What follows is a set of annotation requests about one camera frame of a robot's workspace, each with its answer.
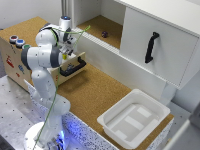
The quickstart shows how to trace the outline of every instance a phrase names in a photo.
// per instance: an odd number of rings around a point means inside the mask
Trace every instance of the wire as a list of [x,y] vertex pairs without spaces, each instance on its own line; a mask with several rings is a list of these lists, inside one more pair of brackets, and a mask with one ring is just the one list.
[[[76,40],[76,43],[74,44],[74,46],[76,46],[77,43],[78,43],[78,41],[79,41],[79,39],[80,39],[80,37],[83,35],[83,32],[85,32],[85,31],[87,31],[87,30],[89,30],[89,29],[90,29],[90,25],[89,25],[88,27],[86,27],[86,28],[85,28],[83,31],[81,31],[81,32],[65,32],[65,31],[62,31],[62,32],[71,33],[71,34],[78,34],[78,33],[81,33],[80,36],[78,37],[78,39]],[[56,44],[57,44],[57,46],[58,46],[58,41],[57,41],[56,35],[55,35],[55,33],[54,33],[52,30],[51,30],[51,32],[52,32],[52,34],[54,35],[54,38],[55,38],[55,40],[56,40]],[[47,114],[47,117],[46,117],[46,120],[45,120],[45,122],[44,122],[44,125],[42,126],[42,128],[41,128],[41,130],[40,130],[39,136],[38,136],[38,138],[37,138],[37,140],[36,140],[36,142],[35,142],[35,145],[34,145],[34,147],[33,147],[33,150],[35,149],[35,146],[37,145],[37,142],[39,141],[39,138],[40,138],[40,136],[41,136],[41,134],[42,134],[43,128],[44,128],[44,126],[45,126],[45,124],[46,124],[46,122],[47,122],[47,119],[49,118],[49,115],[50,115],[50,113],[51,113],[51,110],[52,110],[52,108],[53,108],[53,105],[54,105],[54,102],[55,102],[55,99],[56,99],[56,95],[57,95],[57,90],[58,90],[59,77],[60,77],[60,67],[58,68],[58,80],[57,80],[57,83],[56,83],[56,91],[55,91],[55,96],[54,96],[54,99],[53,99],[53,103],[52,103],[52,105],[51,105],[51,107],[50,107],[50,109],[49,109],[49,112],[48,112],[48,114]]]

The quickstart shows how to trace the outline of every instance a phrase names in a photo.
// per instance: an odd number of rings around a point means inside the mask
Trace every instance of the white plastic bin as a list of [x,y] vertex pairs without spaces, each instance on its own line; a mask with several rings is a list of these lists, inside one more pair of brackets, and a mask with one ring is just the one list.
[[103,113],[97,121],[105,133],[122,147],[135,149],[169,113],[169,108],[135,89]]

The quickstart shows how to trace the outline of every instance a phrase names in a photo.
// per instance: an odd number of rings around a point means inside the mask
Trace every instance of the cabinet handle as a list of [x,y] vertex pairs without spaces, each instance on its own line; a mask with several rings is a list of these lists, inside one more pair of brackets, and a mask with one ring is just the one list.
[[153,57],[151,56],[152,50],[153,50],[153,45],[154,45],[154,40],[158,38],[160,35],[156,32],[153,32],[153,36],[151,37],[149,41],[149,45],[147,48],[147,53],[145,57],[145,63],[148,64],[150,61],[153,60]]
[[80,56],[78,57],[78,62],[80,63],[78,66],[69,70],[62,70],[62,68],[60,67],[60,74],[64,77],[67,77],[73,74],[74,72],[78,71],[79,69],[83,68],[86,65],[86,62],[82,60]]

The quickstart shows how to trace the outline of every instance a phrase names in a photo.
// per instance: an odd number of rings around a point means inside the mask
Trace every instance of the white cabinet door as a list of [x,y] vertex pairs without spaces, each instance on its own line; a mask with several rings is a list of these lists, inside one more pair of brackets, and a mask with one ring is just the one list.
[[[160,36],[154,40],[153,60],[146,64],[153,32]],[[179,86],[197,40],[191,34],[127,7],[120,54]]]

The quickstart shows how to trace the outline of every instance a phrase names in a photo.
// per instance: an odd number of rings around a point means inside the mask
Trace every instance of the cork surface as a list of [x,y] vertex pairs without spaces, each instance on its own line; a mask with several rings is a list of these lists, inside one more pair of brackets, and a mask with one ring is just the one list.
[[[123,29],[122,25],[115,23],[103,16],[97,16],[89,21],[84,22],[83,24],[78,25],[78,28],[84,30],[88,25],[91,26],[90,30],[87,31],[88,33],[120,49]],[[103,38],[101,36],[103,31],[108,32],[107,38]]]
[[[0,37],[9,42],[9,37],[11,35],[18,35],[19,38],[24,39],[27,44],[36,46],[35,36],[45,23],[47,22],[39,17],[32,18],[0,31]],[[91,30],[95,28],[94,25],[90,25]],[[120,150],[123,150],[122,147],[104,133],[102,126],[97,123],[97,118],[130,91],[131,89],[128,87],[109,77],[92,65],[87,64],[84,71],[59,86],[58,94],[64,96],[71,102],[71,112]],[[172,119],[172,115],[167,116],[145,141],[143,141],[137,150],[146,149]]]

